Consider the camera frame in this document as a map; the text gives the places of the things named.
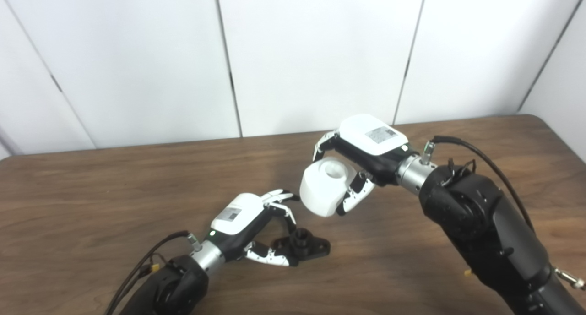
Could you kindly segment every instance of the white cylindrical object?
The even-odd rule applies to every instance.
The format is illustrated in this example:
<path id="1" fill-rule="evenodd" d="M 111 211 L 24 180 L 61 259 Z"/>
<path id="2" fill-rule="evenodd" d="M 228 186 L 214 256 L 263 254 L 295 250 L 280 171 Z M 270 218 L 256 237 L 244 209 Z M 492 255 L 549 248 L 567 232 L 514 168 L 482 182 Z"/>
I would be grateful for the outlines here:
<path id="1" fill-rule="evenodd" d="M 299 196 L 311 212 L 330 217 L 356 176 L 354 167 L 334 157 L 325 157 L 305 169 Z"/>

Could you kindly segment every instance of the black plastic part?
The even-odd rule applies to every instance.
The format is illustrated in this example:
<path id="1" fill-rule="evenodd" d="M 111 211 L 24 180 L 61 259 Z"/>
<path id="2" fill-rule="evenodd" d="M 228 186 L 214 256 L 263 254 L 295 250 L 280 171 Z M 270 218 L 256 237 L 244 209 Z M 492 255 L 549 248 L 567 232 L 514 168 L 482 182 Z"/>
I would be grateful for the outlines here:
<path id="1" fill-rule="evenodd" d="M 207 234 L 206 239 L 222 251 L 226 262 L 240 259 L 244 256 L 243 250 L 260 233 L 272 219 L 272 209 L 265 208 L 249 225 L 238 234 L 224 234 L 215 231 L 214 235 Z"/>
<path id="2" fill-rule="evenodd" d="M 149 276 L 119 315 L 189 315 L 205 297 L 208 281 L 192 257 L 174 257 Z"/>
<path id="3" fill-rule="evenodd" d="M 340 204 L 338 204 L 336 206 L 336 213 L 340 216 L 343 217 L 346 215 L 346 210 L 344 209 L 344 202 L 343 200 L 345 200 L 346 198 L 350 197 L 350 194 L 346 191 L 346 193 L 344 194 L 344 197 L 342 197 L 342 201 L 340 202 Z"/>
<path id="4" fill-rule="evenodd" d="M 273 240 L 271 247 L 276 256 L 284 255 L 299 261 L 326 256 L 331 248 L 328 240 L 315 237 L 305 228 L 297 228 L 289 237 Z"/>
<path id="5" fill-rule="evenodd" d="M 502 298 L 516 315 L 586 315 L 586 311 L 563 287 L 555 274 L 550 275 L 548 281 L 531 294 Z"/>
<path id="6" fill-rule="evenodd" d="M 419 201 L 479 280 L 517 315 L 586 315 L 553 274 L 548 253 L 494 182 L 447 166 L 426 179 Z"/>
<path id="7" fill-rule="evenodd" d="M 396 171 L 399 164 L 405 158 L 418 154 L 410 144 L 405 145 L 406 151 L 399 147 L 375 156 L 358 149 L 340 137 L 333 138 L 332 143 L 337 152 L 372 174 L 373 182 L 379 186 L 398 185 Z"/>

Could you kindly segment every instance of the metal connector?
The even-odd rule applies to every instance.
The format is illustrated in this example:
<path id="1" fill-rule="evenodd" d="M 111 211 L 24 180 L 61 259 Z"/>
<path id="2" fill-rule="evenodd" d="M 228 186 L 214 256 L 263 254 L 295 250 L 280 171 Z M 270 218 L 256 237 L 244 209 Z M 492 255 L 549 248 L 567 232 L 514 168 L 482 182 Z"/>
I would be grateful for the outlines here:
<path id="1" fill-rule="evenodd" d="M 423 155 L 421 155 L 421 163 L 423 165 L 429 165 L 429 162 L 431 162 L 431 156 L 434 153 L 434 149 L 435 143 L 428 141 L 425 144 L 425 148 L 423 148 Z"/>
<path id="2" fill-rule="evenodd" d="M 579 288 L 582 291 L 586 291 L 586 285 L 584 285 L 583 279 L 576 277 L 568 272 L 562 271 L 558 268 L 555 268 L 554 272 L 557 275 L 557 277 L 568 282 L 572 288 Z"/>
<path id="3" fill-rule="evenodd" d="M 187 240 L 189 241 L 195 252 L 201 251 L 201 244 L 199 243 L 194 234 L 189 233 L 189 235 L 187 236 Z"/>

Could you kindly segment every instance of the silver cylindrical joint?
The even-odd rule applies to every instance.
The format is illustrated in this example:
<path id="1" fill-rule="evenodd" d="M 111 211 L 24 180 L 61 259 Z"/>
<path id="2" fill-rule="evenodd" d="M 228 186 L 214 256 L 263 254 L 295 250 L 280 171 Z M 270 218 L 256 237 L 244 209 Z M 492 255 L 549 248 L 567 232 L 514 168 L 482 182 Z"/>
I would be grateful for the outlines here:
<path id="1" fill-rule="evenodd" d="M 217 271 L 225 261 L 222 251 L 209 240 L 204 240 L 201 243 L 201 249 L 197 252 L 193 251 L 190 256 L 197 261 L 208 276 Z"/>
<path id="2" fill-rule="evenodd" d="M 436 167 L 432 162 L 427 165 L 422 163 L 421 156 L 410 156 L 399 165 L 397 181 L 403 188 L 418 196 L 423 183 Z"/>

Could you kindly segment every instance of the panel seam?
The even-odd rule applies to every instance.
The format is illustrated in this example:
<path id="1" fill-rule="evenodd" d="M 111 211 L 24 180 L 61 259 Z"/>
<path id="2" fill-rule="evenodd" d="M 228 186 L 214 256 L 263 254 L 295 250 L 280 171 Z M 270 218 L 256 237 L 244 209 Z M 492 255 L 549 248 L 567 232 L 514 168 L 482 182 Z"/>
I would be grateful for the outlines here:
<path id="1" fill-rule="evenodd" d="M 409 48 L 409 56 L 407 57 L 407 64 L 405 65 L 405 73 L 403 74 L 403 80 L 401 82 L 401 88 L 399 90 L 399 97 L 397 99 L 397 106 L 395 107 L 395 115 L 393 115 L 392 125 L 395 125 L 395 123 L 397 121 L 397 115 L 399 113 L 399 106 L 401 104 L 402 92 L 403 92 L 403 88 L 405 87 L 405 82 L 407 80 L 409 65 L 411 63 L 411 56 L 413 54 L 413 48 L 415 47 L 415 40 L 417 39 L 417 31 L 419 30 L 419 22 L 421 21 L 421 15 L 423 14 L 423 5 L 424 4 L 425 4 L 425 0 L 421 0 L 421 6 L 419 7 L 419 15 L 417 16 L 417 22 L 415 24 L 415 31 L 413 32 L 411 47 Z"/>
<path id="2" fill-rule="evenodd" d="M 59 92 L 61 93 L 61 96 L 63 96 L 65 103 L 67 104 L 67 106 L 69 106 L 69 109 L 71 110 L 71 112 L 75 116 L 77 122 L 79 123 L 79 125 L 81 126 L 83 131 L 86 133 L 88 139 L 92 143 L 92 146 L 94 146 L 94 148 L 97 149 L 96 142 L 92 138 L 92 135 L 89 133 L 86 126 L 83 124 L 83 121 L 81 120 L 81 118 L 77 114 L 77 112 L 75 111 L 75 108 L 73 107 L 73 105 L 69 101 L 69 98 L 67 97 L 67 95 L 65 95 L 65 92 L 63 91 L 63 89 L 61 89 L 61 86 L 59 85 L 59 83 L 57 83 L 57 79 L 56 79 L 55 75 L 53 75 L 53 73 L 51 72 L 51 69 L 49 68 L 49 65 L 47 65 L 47 62 L 44 60 L 43 56 L 40 54 L 37 46 L 35 45 L 35 43 L 33 42 L 32 38 L 31 38 L 31 35 L 29 35 L 29 33 L 27 32 L 27 29 L 25 29 L 25 26 L 22 24 L 21 19 L 19 19 L 18 15 L 16 14 L 16 11 L 12 8 L 12 6 L 8 0 L 4 0 L 4 2 L 6 3 L 8 10 L 10 10 L 10 13 L 12 13 L 12 16 L 14 17 L 14 19 L 18 23 L 18 26 L 20 27 L 22 32 L 25 34 L 25 37 L 27 37 L 29 44 L 31 45 L 31 47 L 33 48 L 35 53 L 37 54 L 38 58 L 40 59 L 40 62 L 42 62 L 43 67 L 46 69 L 47 73 L 49 74 L 49 77 L 52 79 L 53 83 L 57 87 L 57 90 L 59 90 Z"/>
<path id="3" fill-rule="evenodd" d="M 551 56 L 553 55 L 553 52 L 555 52 L 555 49 L 557 48 L 557 45 L 559 44 L 559 42 L 561 41 L 561 38 L 564 36 L 565 31 L 567 31 L 570 23 L 572 22 L 572 20 L 574 19 L 574 15 L 576 15 L 576 12 L 578 11 L 578 9 L 580 8 L 582 2 L 584 0 L 578 0 L 578 4 L 576 4 L 576 6 L 574 7 L 574 10 L 572 11 L 572 13 L 570 14 L 570 17 L 568 19 L 568 21 L 566 21 L 563 29 L 561 29 L 561 32 L 559 33 L 559 36 L 557 37 L 557 39 L 555 40 L 555 43 L 553 44 L 553 47 L 551 48 L 548 56 L 546 57 L 545 61 L 543 61 L 542 66 L 539 68 L 539 71 L 537 72 L 537 75 L 535 76 L 535 79 L 533 79 L 533 82 L 531 83 L 531 86 L 529 86 L 529 90 L 527 90 L 527 93 L 525 94 L 525 96 L 523 97 L 523 100 L 521 100 L 521 104 L 519 104 L 519 108 L 517 108 L 517 113 L 521 112 L 521 109 L 523 108 L 523 105 L 525 105 L 525 102 L 527 102 L 527 99 L 529 98 L 529 95 L 531 94 L 531 92 L 533 91 L 533 88 L 535 87 L 535 85 L 537 84 L 537 81 L 539 79 L 539 77 L 541 77 L 544 69 L 546 68 L 546 66 L 548 65 L 549 60 L 551 59 Z"/>
<path id="4" fill-rule="evenodd" d="M 226 58 L 226 66 L 228 67 L 228 78 L 230 79 L 230 89 L 232 90 L 232 101 L 234 103 L 234 112 L 236 113 L 238 134 L 240 137 L 243 137 L 242 123 L 240 121 L 240 110 L 238 108 L 238 99 L 236 98 L 234 76 L 232 75 L 232 65 L 230 65 L 230 55 L 228 54 L 228 41 L 226 41 L 226 31 L 224 29 L 224 18 L 222 16 L 222 7 L 220 6 L 220 0 L 216 0 L 216 10 L 218 14 L 218 21 L 220 22 L 220 35 L 222 36 L 222 45 L 224 46 L 224 57 Z"/>

